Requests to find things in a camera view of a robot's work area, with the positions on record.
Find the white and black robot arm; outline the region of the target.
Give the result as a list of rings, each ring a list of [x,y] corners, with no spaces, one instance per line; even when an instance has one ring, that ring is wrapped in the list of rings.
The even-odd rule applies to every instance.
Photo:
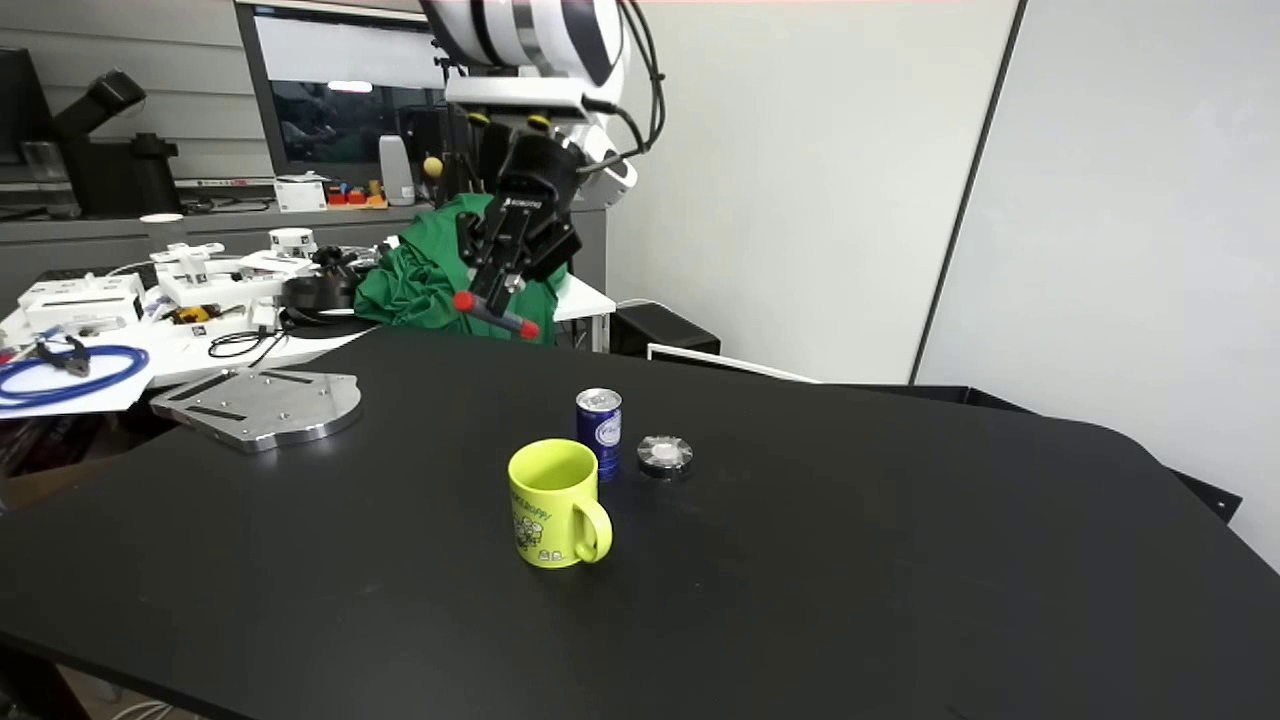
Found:
[[[667,126],[663,69],[640,0],[419,0],[444,52],[444,103],[463,145],[444,157],[486,196],[455,219],[466,286],[455,314],[535,336],[513,314],[577,252],[577,204],[614,204]]]

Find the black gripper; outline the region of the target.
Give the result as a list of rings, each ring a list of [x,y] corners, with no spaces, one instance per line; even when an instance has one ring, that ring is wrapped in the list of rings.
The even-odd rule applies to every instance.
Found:
[[[524,280],[548,280],[580,252],[570,200],[582,185],[582,154],[567,150],[544,118],[524,127],[470,114],[475,181],[486,207],[460,219],[466,292],[507,314]]]

